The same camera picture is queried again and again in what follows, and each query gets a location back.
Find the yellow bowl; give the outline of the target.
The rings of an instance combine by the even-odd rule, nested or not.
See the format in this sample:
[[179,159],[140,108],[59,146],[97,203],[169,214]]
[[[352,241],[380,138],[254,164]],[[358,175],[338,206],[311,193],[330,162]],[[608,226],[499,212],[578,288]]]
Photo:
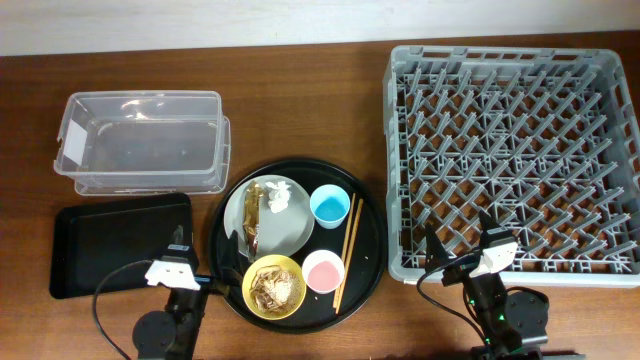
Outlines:
[[283,255],[267,255],[251,264],[242,281],[242,297],[249,310],[264,320],[294,314],[306,296],[298,263]]

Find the light blue cup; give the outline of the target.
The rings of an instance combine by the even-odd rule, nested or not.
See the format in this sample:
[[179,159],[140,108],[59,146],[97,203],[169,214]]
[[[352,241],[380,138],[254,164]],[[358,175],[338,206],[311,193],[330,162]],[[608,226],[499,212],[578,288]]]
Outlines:
[[351,200],[343,188],[332,184],[322,185],[311,194],[310,209],[321,227],[335,229],[349,214]]

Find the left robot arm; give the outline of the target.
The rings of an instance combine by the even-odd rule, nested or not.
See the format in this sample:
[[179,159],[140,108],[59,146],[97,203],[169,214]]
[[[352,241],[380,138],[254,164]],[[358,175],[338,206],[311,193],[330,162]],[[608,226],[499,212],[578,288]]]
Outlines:
[[162,310],[142,316],[134,326],[132,341],[139,359],[191,359],[208,297],[227,296],[242,282],[234,269],[219,275],[198,275],[199,260],[193,242],[177,227],[171,243],[145,273],[149,286],[170,290]]

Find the white tissue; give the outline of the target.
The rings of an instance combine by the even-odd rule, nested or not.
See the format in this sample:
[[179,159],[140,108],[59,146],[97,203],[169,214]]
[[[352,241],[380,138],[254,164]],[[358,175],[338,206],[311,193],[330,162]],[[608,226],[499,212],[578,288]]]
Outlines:
[[272,213],[277,214],[288,207],[291,198],[290,185],[285,181],[267,182],[268,206]]

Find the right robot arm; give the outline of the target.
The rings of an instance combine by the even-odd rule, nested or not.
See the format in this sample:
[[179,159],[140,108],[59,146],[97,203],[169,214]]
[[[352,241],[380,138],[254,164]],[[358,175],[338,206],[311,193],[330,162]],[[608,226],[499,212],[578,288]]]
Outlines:
[[448,255],[434,228],[425,226],[425,274],[419,280],[440,272],[444,286],[462,285],[468,314],[442,305],[423,290],[418,293],[464,320],[479,335],[483,344],[471,349],[473,359],[541,359],[541,346],[548,342],[549,299],[527,287],[504,285],[500,272],[514,262],[518,241],[486,212],[479,213],[479,220],[479,245],[456,258]]

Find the pink cup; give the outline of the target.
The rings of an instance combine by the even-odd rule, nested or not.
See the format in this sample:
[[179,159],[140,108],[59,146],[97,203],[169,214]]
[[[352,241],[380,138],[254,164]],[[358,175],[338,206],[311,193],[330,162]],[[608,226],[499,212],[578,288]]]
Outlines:
[[329,250],[310,253],[302,265],[303,279],[318,294],[336,290],[344,280],[345,267],[341,258]]

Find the noodle food leftovers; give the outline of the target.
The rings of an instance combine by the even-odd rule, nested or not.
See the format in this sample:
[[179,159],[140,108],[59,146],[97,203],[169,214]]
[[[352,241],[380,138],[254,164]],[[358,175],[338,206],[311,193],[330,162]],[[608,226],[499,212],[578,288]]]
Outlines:
[[268,316],[290,313],[301,297],[302,285],[296,274],[279,265],[258,269],[251,281],[250,298]]

